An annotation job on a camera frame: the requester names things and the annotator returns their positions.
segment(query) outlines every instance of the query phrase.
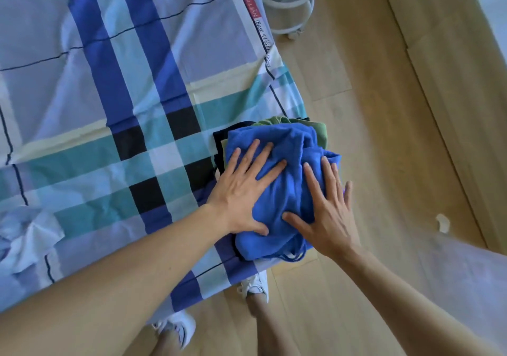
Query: red label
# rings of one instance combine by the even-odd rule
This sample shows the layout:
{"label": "red label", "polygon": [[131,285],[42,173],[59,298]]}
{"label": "red label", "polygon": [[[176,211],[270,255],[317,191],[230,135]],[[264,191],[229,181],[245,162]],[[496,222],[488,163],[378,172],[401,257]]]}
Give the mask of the red label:
{"label": "red label", "polygon": [[245,1],[246,7],[248,8],[248,11],[250,12],[253,18],[262,17],[255,0],[243,0],[243,1]]}

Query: finger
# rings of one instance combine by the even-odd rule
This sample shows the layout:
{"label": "finger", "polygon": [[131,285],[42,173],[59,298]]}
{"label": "finger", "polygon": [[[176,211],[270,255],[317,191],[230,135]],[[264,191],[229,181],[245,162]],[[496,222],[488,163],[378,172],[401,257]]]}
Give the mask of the finger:
{"label": "finger", "polygon": [[257,181],[259,183],[262,192],[269,186],[270,183],[275,181],[276,177],[280,176],[280,173],[283,172],[286,166],[287,166],[286,160],[280,161],[278,164],[276,164],[276,166],[273,169],[271,169],[268,173],[266,173],[266,175],[262,179]]}
{"label": "finger", "polygon": [[260,143],[261,142],[257,138],[253,140],[252,145],[250,145],[250,148],[248,148],[245,155],[243,156],[243,159],[239,163],[236,172],[244,174],[248,170],[248,168],[250,167],[250,163],[252,162],[252,158],[254,158],[253,156],[255,154],[255,151]]}
{"label": "finger", "polygon": [[262,236],[267,236],[269,234],[268,227],[255,220],[252,220],[252,222],[248,225],[248,230],[259,233]]}
{"label": "finger", "polygon": [[343,199],[348,210],[352,207],[352,189],[352,181],[347,181],[345,183],[345,194],[343,195]]}
{"label": "finger", "polygon": [[238,163],[238,157],[241,153],[241,148],[236,148],[234,149],[232,155],[231,155],[231,158],[229,159],[229,162],[227,163],[227,167],[224,171],[224,174],[221,175],[222,176],[230,176],[231,174],[234,173],[234,169],[236,169],[236,165]]}
{"label": "finger", "polygon": [[324,181],[326,183],[326,198],[333,202],[336,206],[338,206],[338,196],[337,196],[337,188],[336,188],[336,178],[333,173],[333,169],[331,169],[331,164],[326,156],[322,156],[321,166],[322,172],[324,172]]}
{"label": "finger", "polygon": [[323,200],[324,194],[320,189],[320,185],[315,178],[315,174],[313,170],[307,162],[303,164],[303,171],[305,172],[306,183],[308,184],[308,189],[310,190],[310,194],[312,195],[312,199],[315,202],[316,200]]}
{"label": "finger", "polygon": [[333,169],[333,174],[335,175],[335,178],[336,178],[336,193],[338,196],[338,201],[344,202],[343,201],[343,188],[342,188],[342,182],[340,181],[340,174],[338,172],[338,165],[336,163],[333,163],[333,165],[331,167]]}
{"label": "finger", "polygon": [[291,224],[294,228],[296,228],[304,238],[309,237],[312,233],[312,227],[304,222],[297,214],[284,212],[282,214],[282,218],[286,223]]}
{"label": "finger", "polygon": [[255,178],[259,172],[261,171],[262,167],[266,163],[266,160],[269,157],[269,154],[271,153],[271,150],[273,149],[273,142],[268,142],[264,149],[262,149],[261,154],[257,156],[254,163],[248,170],[248,175],[251,175],[253,178]]}

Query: plaid bedsheet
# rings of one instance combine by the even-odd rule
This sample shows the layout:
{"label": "plaid bedsheet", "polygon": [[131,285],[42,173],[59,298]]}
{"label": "plaid bedsheet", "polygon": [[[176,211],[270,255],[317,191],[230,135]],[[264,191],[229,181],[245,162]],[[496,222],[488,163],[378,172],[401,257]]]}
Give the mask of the plaid bedsheet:
{"label": "plaid bedsheet", "polygon": [[[306,116],[265,18],[261,0],[0,0],[0,210],[41,206],[65,231],[0,300],[194,211],[213,131]],[[151,321],[269,266],[224,237]]]}

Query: blue towel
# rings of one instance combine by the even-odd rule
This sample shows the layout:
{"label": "blue towel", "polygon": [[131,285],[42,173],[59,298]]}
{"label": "blue towel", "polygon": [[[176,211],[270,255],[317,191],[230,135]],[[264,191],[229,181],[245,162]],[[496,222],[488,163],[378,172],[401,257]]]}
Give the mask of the blue towel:
{"label": "blue towel", "polygon": [[287,167],[263,192],[253,208],[253,218],[266,224],[269,234],[262,236],[255,232],[238,233],[235,239],[236,248],[246,260],[261,257],[278,257],[285,261],[301,260],[311,246],[294,227],[282,220],[281,215],[289,211],[296,213],[307,223],[313,223],[313,202],[304,178],[303,163],[310,164],[320,188],[324,191],[320,159],[326,156],[330,162],[339,164],[340,156],[317,145],[317,134],[313,128],[302,124],[276,124],[248,126],[230,131],[226,161],[230,160],[237,147],[241,148],[241,160],[256,138],[261,143],[255,157],[268,142],[274,144],[257,179],[283,159],[287,160]]}

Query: white sneaker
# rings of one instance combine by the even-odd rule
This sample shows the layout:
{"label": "white sneaker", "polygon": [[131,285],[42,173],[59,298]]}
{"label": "white sneaker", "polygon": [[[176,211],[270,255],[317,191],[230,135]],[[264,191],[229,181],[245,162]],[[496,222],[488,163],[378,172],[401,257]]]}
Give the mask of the white sneaker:
{"label": "white sneaker", "polygon": [[185,348],[195,333],[195,320],[185,310],[173,313],[168,318],[153,324],[160,334],[163,331],[176,331],[180,339],[181,349]]}
{"label": "white sneaker", "polygon": [[255,275],[244,279],[238,287],[238,292],[246,299],[249,293],[264,293],[266,302],[269,302],[268,274],[266,271],[256,273]]}

